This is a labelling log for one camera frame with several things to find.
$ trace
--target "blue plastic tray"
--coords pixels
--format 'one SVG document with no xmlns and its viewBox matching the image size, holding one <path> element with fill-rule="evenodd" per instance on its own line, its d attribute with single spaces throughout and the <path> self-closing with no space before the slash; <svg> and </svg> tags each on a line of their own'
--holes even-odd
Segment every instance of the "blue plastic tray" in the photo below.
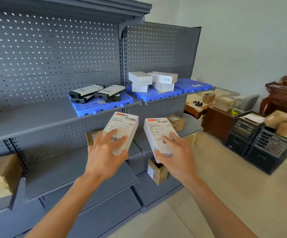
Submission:
<svg viewBox="0 0 287 238">
<path fill-rule="evenodd" d="M 178 81 L 174 84 L 175 88 L 181 89 L 183 93 L 194 93 L 197 91 L 205 91 L 212 88 L 211 84 L 198 82 L 192 79 L 187 78 L 180 78 Z"/>
<path fill-rule="evenodd" d="M 135 95 L 138 99 L 141 99 L 144 102 L 157 100 L 157 99 L 163 99 L 163 98 L 169 98 L 177 95 L 182 94 L 182 90 L 175 88 L 172 92 L 167 92 L 164 94 L 158 94 L 158 90 L 155 89 L 152 86 L 149 86 L 147 93 L 139 93 L 139 92 L 132 92 L 131 85 L 126 87 L 126 90 L 128 93 L 131 93 Z"/>
<path fill-rule="evenodd" d="M 77 116 L 82 117 L 88 114 L 97 114 L 100 111 L 109 110 L 112 108 L 124 107 L 127 104 L 134 102 L 134 99 L 126 93 L 120 93 L 120 96 L 121 96 L 120 102 L 99 104 L 98 101 L 102 99 L 93 98 L 91 101 L 89 101 L 86 104 L 72 103 L 72 105 L 73 105 L 73 108 L 75 109 Z"/>
</svg>

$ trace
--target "shelving unit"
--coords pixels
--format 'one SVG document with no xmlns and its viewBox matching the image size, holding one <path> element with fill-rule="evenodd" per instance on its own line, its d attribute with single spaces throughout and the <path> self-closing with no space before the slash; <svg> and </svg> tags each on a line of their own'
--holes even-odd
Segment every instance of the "shelving unit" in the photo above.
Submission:
<svg viewBox="0 0 287 238">
<path fill-rule="evenodd" d="M 129 158 L 90 197 L 69 237 L 107 237 L 182 188 L 172 176 L 158 187 L 145 172 L 153 153 L 142 127 L 176 114 L 186 120 L 180 137 L 200 130 L 183 114 L 188 94 L 133 96 L 82 117 L 68 98 L 94 83 L 126 86 L 131 71 L 191 77 L 201 28 L 144 22 L 150 9 L 133 0 L 0 0 L 0 155 L 17 152 L 27 168 L 17 194 L 0 199 L 0 237 L 23 236 L 65 195 L 85 170 L 85 133 L 103 129 L 114 111 L 139 116 Z"/>
</svg>

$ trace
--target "white wall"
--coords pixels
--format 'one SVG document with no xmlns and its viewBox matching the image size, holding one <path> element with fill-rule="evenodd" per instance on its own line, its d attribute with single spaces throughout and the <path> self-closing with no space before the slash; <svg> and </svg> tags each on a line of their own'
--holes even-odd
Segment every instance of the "white wall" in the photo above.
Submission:
<svg viewBox="0 0 287 238">
<path fill-rule="evenodd" d="M 176 25 L 180 0 L 137 0 L 152 4 L 150 14 L 145 16 L 146 21 Z"/>
<path fill-rule="evenodd" d="M 202 27 L 194 79 L 266 96 L 287 74 L 287 0 L 181 0 L 177 24 Z"/>
</svg>

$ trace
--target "white box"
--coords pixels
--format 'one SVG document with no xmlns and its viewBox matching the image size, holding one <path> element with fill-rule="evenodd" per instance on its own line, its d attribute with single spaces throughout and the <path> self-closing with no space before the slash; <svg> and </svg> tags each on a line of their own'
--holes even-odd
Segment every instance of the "white box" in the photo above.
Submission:
<svg viewBox="0 0 287 238">
<path fill-rule="evenodd" d="M 153 82 L 152 86 L 159 92 L 171 92 L 174 89 L 174 84 L 165 84 L 159 82 Z"/>
<path fill-rule="evenodd" d="M 134 83 L 131 84 L 131 90 L 133 92 L 140 92 L 140 93 L 147 93 L 149 85 L 135 85 Z"/>
<path fill-rule="evenodd" d="M 126 142 L 121 147 L 114 149 L 113 153 L 115 155 L 120 155 L 124 149 L 128 151 L 130 144 L 134 138 L 135 132 L 138 128 L 138 123 L 139 117 L 136 115 L 115 112 L 114 115 L 111 117 L 108 124 L 103 130 L 103 137 L 115 128 L 117 128 L 118 131 L 112 136 L 110 142 L 117 141 L 123 136 L 127 135 Z"/>
<path fill-rule="evenodd" d="M 152 84 L 152 76 L 144 72 L 129 72 L 128 79 L 135 85 Z"/>
<path fill-rule="evenodd" d="M 178 136 L 169 120 L 167 118 L 149 118 L 145 119 L 143 126 L 153 155 L 155 156 L 155 149 L 158 149 L 164 156 L 171 157 L 173 155 L 172 150 L 161 137 L 162 135 L 165 135 L 169 139 L 172 139 L 170 131 Z"/>
<path fill-rule="evenodd" d="M 152 75 L 153 82 L 174 84 L 178 80 L 177 74 L 161 73 L 161 72 L 150 72 L 148 74 Z"/>
</svg>

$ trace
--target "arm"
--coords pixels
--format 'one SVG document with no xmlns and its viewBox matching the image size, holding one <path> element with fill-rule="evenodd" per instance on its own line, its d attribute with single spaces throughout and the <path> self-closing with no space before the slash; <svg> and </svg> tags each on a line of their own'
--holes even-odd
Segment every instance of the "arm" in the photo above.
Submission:
<svg viewBox="0 0 287 238">
<path fill-rule="evenodd" d="M 77 178 L 65 196 L 34 226 L 26 238 L 65 238 L 72 228 L 79 212 L 86 201 L 104 181 L 117 171 L 118 167 L 128 158 L 124 150 L 119 156 L 113 149 L 121 146 L 126 136 L 115 142 L 109 142 L 117 129 L 110 131 L 102 138 L 99 132 L 94 146 L 88 147 L 88 161 L 84 174 Z"/>
<path fill-rule="evenodd" d="M 156 158 L 189 190 L 216 238 L 257 237 L 232 211 L 221 202 L 209 186 L 198 177 L 193 154 L 187 141 L 170 133 L 174 142 L 163 136 L 173 156 L 163 156 L 155 150 Z"/>
</svg>

